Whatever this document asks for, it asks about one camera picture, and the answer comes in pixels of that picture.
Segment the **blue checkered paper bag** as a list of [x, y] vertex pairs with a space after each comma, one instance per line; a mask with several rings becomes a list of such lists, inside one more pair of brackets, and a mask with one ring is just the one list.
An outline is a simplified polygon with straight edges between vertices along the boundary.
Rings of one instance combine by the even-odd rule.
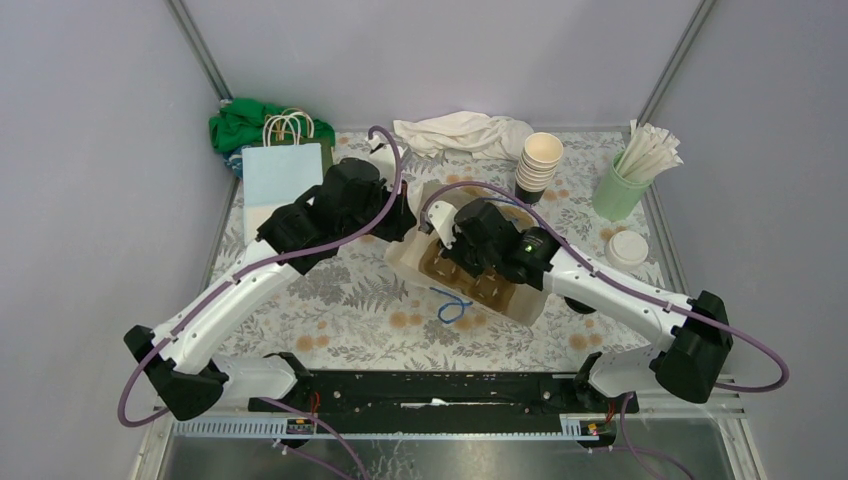
[[[409, 187], [407, 201], [410, 210], [418, 221], [418, 214], [425, 200], [445, 186], [438, 181], [429, 181]], [[479, 187], [460, 187], [438, 198], [438, 201], [452, 205], [455, 210], [477, 198], [484, 198]], [[491, 201], [506, 220], [511, 221], [518, 231], [535, 227], [537, 224], [524, 210], [509, 206], [505, 202]], [[469, 274], [454, 258], [444, 253], [447, 250], [436, 231], [425, 233], [418, 230], [418, 224], [404, 236], [400, 243], [392, 242], [384, 260], [397, 276], [413, 285], [429, 289], [434, 287], [470, 300], [474, 306], [486, 313], [497, 313], [509, 320], [532, 326], [544, 310], [547, 293], [534, 289], [527, 284], [514, 284], [493, 268], [474, 271]]]

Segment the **bundle of white wrapped straws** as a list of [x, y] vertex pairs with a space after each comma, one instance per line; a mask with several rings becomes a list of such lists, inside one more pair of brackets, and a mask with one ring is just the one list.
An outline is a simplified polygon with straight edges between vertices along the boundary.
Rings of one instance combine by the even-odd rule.
[[650, 123], [630, 122], [630, 141], [613, 170], [631, 183], [651, 182], [660, 173], [684, 164], [678, 153], [680, 140], [669, 130]]

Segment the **floral tablecloth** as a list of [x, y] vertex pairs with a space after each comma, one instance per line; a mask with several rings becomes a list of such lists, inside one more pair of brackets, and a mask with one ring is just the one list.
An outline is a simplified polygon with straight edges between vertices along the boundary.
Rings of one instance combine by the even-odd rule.
[[[554, 133], [564, 145], [554, 183], [534, 210], [557, 232], [596, 259], [612, 236], [633, 231], [650, 242], [636, 278], [667, 286], [659, 248], [649, 233], [645, 210], [624, 221], [597, 216], [591, 197], [599, 178], [623, 149], [620, 132]], [[476, 180], [513, 188], [514, 162], [477, 162], [460, 152], [435, 158], [408, 154], [404, 178], [420, 185]], [[243, 187], [238, 185], [212, 273], [220, 276], [242, 251]], [[621, 352], [646, 340], [600, 314], [579, 315], [559, 297], [548, 297], [532, 326], [488, 313], [476, 302], [462, 318], [444, 324], [437, 316], [443, 294], [395, 275], [384, 261], [388, 244], [362, 237], [314, 267], [306, 277], [277, 289], [237, 327], [221, 353], [259, 357], [289, 351], [308, 368], [387, 370], [576, 371], [589, 353]]]

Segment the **green straw holder cup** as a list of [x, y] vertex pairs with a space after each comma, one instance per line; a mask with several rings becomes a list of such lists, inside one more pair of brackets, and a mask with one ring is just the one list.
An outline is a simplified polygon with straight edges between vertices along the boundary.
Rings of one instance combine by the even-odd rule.
[[614, 157], [592, 196], [594, 211], [611, 222], [627, 219], [652, 185], [652, 181], [626, 180], [618, 173], [617, 167], [623, 154], [621, 151]]

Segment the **white cloth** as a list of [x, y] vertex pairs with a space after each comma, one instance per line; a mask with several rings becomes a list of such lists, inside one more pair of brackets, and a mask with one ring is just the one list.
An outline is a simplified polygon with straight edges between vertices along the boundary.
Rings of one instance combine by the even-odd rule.
[[394, 120], [393, 130], [419, 156], [435, 158], [447, 151], [458, 151], [478, 160], [515, 160], [520, 157], [525, 140], [534, 133], [522, 120], [472, 111], [417, 122]]

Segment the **green cloth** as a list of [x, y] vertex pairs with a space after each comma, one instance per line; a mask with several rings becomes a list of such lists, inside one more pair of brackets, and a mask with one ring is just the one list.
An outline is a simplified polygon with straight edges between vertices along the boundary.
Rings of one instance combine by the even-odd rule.
[[[225, 154], [245, 145], [261, 144], [267, 117], [295, 112], [306, 114], [305, 110], [298, 107], [263, 103], [250, 98], [232, 99], [220, 106], [218, 113], [208, 120], [212, 148], [216, 153]], [[331, 147], [335, 147], [336, 133], [333, 127], [311, 114], [306, 115], [314, 122], [314, 135], [309, 138], [326, 140]], [[307, 119], [297, 115], [291, 123], [292, 126], [299, 125], [304, 137], [308, 136], [310, 129]]]

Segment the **stack of white lids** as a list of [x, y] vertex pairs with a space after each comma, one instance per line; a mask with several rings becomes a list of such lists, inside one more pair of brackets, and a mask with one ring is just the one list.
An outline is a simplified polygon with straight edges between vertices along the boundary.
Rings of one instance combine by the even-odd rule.
[[621, 271], [635, 270], [646, 261], [648, 254], [648, 242], [630, 230], [615, 233], [605, 245], [607, 262]]

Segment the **brown pulp cup carrier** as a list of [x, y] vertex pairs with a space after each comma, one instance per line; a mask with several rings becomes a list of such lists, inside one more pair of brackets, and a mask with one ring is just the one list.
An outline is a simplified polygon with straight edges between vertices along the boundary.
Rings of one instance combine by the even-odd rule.
[[505, 313], [516, 286], [494, 270], [472, 276], [454, 261], [443, 258], [438, 241], [432, 242], [418, 263], [418, 270], [439, 287], [459, 293], [498, 313]]

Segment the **light blue paper bag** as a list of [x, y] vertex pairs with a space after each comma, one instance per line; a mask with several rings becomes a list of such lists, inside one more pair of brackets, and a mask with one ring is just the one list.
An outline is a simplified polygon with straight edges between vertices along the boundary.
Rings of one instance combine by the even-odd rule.
[[269, 115], [261, 144], [245, 149], [243, 160], [244, 241], [277, 208], [294, 202], [323, 178], [322, 145], [313, 143], [315, 123], [305, 112], [286, 109]]

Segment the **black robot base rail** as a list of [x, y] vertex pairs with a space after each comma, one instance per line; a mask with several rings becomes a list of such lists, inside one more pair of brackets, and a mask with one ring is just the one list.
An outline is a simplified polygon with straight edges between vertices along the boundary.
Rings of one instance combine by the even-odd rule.
[[294, 387], [277, 405], [250, 399], [249, 411], [290, 406], [342, 434], [548, 434], [563, 415], [639, 410], [637, 399], [591, 397], [565, 373], [308, 369], [284, 357]]

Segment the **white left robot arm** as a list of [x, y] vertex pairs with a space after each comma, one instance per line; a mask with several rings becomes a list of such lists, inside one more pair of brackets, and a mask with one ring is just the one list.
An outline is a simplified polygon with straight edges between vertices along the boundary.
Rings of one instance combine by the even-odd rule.
[[321, 184], [275, 209], [236, 262], [187, 307], [155, 328], [132, 327], [124, 342], [138, 364], [121, 393], [119, 421], [137, 424], [126, 406], [141, 376], [179, 420], [260, 397], [288, 411], [304, 407], [311, 387], [289, 357], [235, 358], [218, 354], [218, 347], [271, 296], [341, 246], [363, 235], [402, 240], [415, 225], [402, 167], [400, 158], [342, 159]]

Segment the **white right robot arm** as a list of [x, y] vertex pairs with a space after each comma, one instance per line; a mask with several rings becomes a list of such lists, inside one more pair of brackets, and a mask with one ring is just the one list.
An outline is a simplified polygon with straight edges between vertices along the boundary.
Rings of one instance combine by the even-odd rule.
[[461, 208], [444, 201], [424, 220], [435, 230], [442, 257], [477, 277], [488, 270], [566, 300], [576, 312], [597, 311], [620, 322], [648, 345], [623, 353], [595, 353], [574, 378], [573, 396], [597, 412], [629, 392], [662, 388], [695, 404], [709, 399], [732, 347], [729, 334], [697, 320], [726, 323], [720, 298], [696, 300], [643, 283], [599, 264], [543, 226], [520, 230], [483, 199]]

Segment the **black coffee lid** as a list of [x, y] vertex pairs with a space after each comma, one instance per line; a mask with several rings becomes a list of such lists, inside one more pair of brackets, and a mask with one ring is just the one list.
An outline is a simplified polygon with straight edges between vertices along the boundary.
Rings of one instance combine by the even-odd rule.
[[577, 300], [574, 300], [572, 298], [564, 297], [563, 300], [565, 301], [565, 304], [568, 306], [568, 308], [577, 314], [590, 315], [596, 312], [595, 308]]

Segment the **stack of black paper cups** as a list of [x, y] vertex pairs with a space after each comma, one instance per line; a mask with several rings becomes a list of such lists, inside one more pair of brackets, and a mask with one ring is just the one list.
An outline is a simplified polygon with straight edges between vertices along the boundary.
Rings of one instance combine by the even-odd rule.
[[524, 142], [515, 172], [514, 192], [523, 203], [538, 203], [564, 157], [564, 145], [551, 133], [537, 132]]

